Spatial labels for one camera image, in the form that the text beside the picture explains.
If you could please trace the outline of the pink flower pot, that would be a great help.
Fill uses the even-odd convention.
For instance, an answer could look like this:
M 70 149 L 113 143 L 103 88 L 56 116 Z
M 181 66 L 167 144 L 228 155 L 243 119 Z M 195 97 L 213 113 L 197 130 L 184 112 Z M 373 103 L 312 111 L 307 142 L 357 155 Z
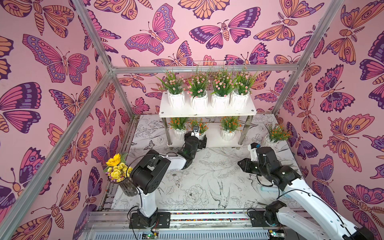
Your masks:
M 165 76 L 158 78 L 168 93 L 168 100 L 172 108 L 180 109 L 185 105 L 185 88 L 182 76 L 172 71 L 166 71 Z
M 227 69 L 213 73 L 212 107 L 215 110 L 222 111 L 229 106 L 235 83 L 233 72 Z
M 187 83 L 193 110 L 197 113 L 203 112 L 208 107 L 207 87 L 210 83 L 210 74 L 196 69 L 187 79 Z
M 234 90 L 231 95 L 230 105 L 235 109 L 243 109 L 250 97 L 251 87 L 256 81 L 256 76 L 247 71 L 244 67 L 237 72 L 234 78 Z

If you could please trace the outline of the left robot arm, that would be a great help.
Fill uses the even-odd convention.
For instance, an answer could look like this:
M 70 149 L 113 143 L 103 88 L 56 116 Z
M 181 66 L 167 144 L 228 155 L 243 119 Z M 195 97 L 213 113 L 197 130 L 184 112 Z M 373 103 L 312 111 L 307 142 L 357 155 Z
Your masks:
M 198 150 L 207 145 L 207 137 L 199 137 L 195 132 L 185 135 L 182 148 L 173 155 L 162 155 L 150 150 L 130 173 L 134 186 L 139 191 L 141 204 L 136 213 L 129 213 L 130 229 L 168 229 L 170 227 L 170 212 L 160 212 L 156 204 L 155 190 L 159 187 L 164 176 L 170 170 L 188 168 Z

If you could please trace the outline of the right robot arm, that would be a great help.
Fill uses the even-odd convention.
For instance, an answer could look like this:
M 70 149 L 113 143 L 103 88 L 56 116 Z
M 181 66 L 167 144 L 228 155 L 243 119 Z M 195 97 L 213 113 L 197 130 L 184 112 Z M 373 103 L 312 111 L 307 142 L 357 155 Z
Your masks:
M 276 199 L 264 212 L 253 210 L 250 218 L 254 226 L 286 226 L 307 240 L 373 240 L 374 234 L 366 227 L 358 228 L 323 201 L 290 166 L 278 161 L 275 151 L 257 143 L 248 145 L 250 158 L 238 162 L 249 174 L 264 177 L 279 190 L 278 197 L 290 196 L 314 219 L 313 222 L 298 215 L 285 203 Z

